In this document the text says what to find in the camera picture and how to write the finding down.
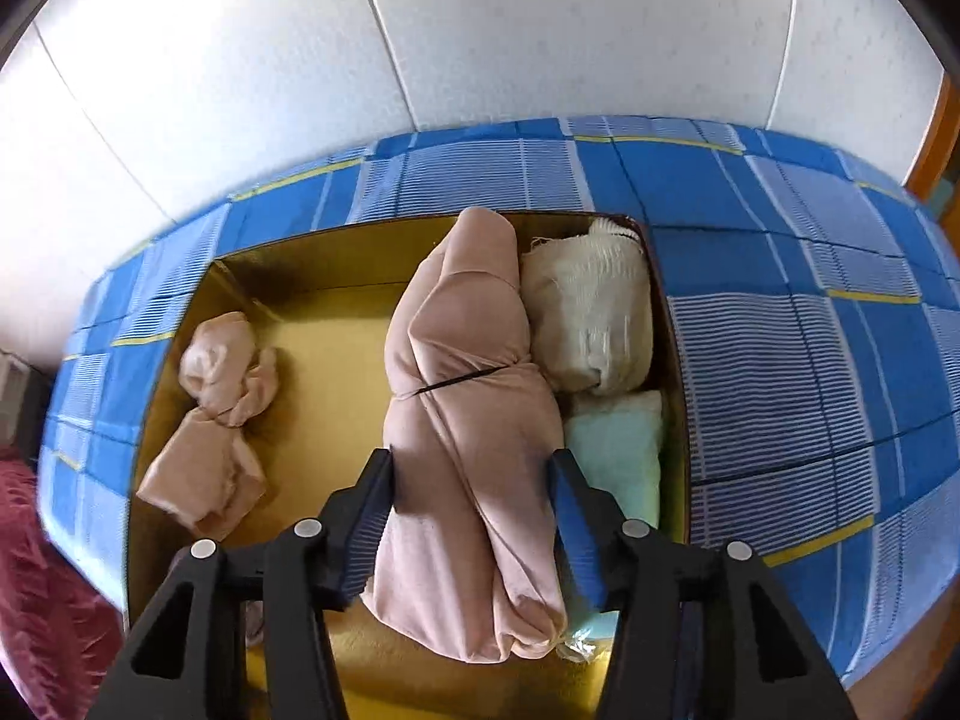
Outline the mint green cloth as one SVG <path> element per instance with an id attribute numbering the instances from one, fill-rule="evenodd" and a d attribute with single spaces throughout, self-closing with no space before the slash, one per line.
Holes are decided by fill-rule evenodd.
<path id="1" fill-rule="evenodd" d="M 587 483 L 612 494 L 628 518 L 657 527 L 661 516 L 659 452 L 664 440 L 664 402 L 658 390 L 566 399 L 566 447 Z M 556 551 L 568 627 L 558 655 L 585 665 L 612 647 L 619 613 L 601 613 L 578 590 L 563 550 Z"/>

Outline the dusty pink cloth bundle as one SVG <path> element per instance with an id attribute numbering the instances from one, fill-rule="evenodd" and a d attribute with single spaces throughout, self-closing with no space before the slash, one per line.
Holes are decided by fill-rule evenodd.
<path id="1" fill-rule="evenodd" d="M 364 606 L 452 660 L 539 660 L 568 625 L 545 470 L 563 426 L 505 216 L 467 208 L 418 265 L 384 369 L 395 497 Z"/>

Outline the small peach cloth bundle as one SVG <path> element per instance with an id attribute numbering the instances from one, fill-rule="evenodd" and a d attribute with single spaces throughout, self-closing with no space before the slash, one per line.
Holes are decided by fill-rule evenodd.
<path id="1" fill-rule="evenodd" d="M 277 355 L 257 344 L 241 312 L 195 328 L 179 362 L 195 406 L 146 470 L 137 497 L 197 538 L 225 539 L 267 493 L 267 476 L 244 426 L 277 396 Z"/>

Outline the red fleece blanket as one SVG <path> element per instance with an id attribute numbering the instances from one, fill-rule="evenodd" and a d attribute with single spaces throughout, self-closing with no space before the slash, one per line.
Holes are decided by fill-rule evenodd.
<path id="1" fill-rule="evenodd" d="M 121 615 L 47 539 L 37 476 L 2 450 L 2 667 L 37 718 L 83 718 L 124 643 Z"/>

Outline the gold cardboard box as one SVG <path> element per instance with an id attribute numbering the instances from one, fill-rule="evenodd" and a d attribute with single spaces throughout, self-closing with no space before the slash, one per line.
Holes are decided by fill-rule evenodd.
<path id="1" fill-rule="evenodd" d="M 240 310 L 260 343 L 277 351 L 280 388 L 245 429 L 267 496 L 226 543 L 256 544 L 317 514 L 381 444 L 391 399 L 382 362 L 387 325 L 416 267 L 452 223 L 425 216 L 350 224 L 215 260 L 172 339 L 143 418 L 140 472 L 194 405 L 178 372 L 195 327 Z M 325 624 L 355 718 L 589 718 L 607 668 L 605 658 L 578 665 L 558 655 L 469 667 L 382 626 L 359 603 L 327 614 Z"/>

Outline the blue plaid bed sheet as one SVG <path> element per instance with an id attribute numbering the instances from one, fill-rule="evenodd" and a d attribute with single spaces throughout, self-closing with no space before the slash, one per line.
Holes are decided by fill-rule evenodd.
<path id="1" fill-rule="evenodd" d="M 39 454 L 53 544 L 125 605 L 146 405 L 213 259 L 470 205 L 651 231 L 693 539 L 752 543 L 844 683 L 866 676 L 957 577 L 958 262 L 895 179 L 761 128 L 592 115 L 407 133 L 195 211 L 107 270 L 68 337 Z"/>

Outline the white knitted cloth bundle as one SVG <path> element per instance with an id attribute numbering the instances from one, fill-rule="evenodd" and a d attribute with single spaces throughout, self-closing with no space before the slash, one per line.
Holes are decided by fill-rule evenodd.
<path id="1" fill-rule="evenodd" d="M 521 259 L 532 357 L 562 394 L 613 397 L 643 385 L 654 351 L 651 275 L 640 234 L 608 218 L 540 238 Z"/>

